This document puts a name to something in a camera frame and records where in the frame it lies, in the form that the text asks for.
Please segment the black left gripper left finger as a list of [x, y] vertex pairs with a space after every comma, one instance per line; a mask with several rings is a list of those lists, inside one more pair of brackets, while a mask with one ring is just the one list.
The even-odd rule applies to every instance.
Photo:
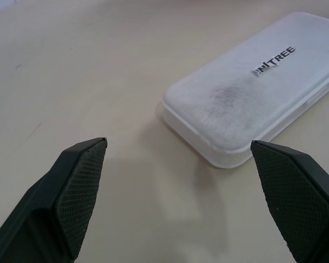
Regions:
[[75, 262], [91, 219], [106, 138], [65, 149], [0, 227], [0, 262]]

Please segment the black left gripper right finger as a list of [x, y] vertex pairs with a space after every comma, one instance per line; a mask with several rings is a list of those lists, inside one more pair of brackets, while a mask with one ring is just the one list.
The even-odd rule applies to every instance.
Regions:
[[308, 154], [254, 140], [269, 212], [296, 262], [329, 262], [329, 175]]

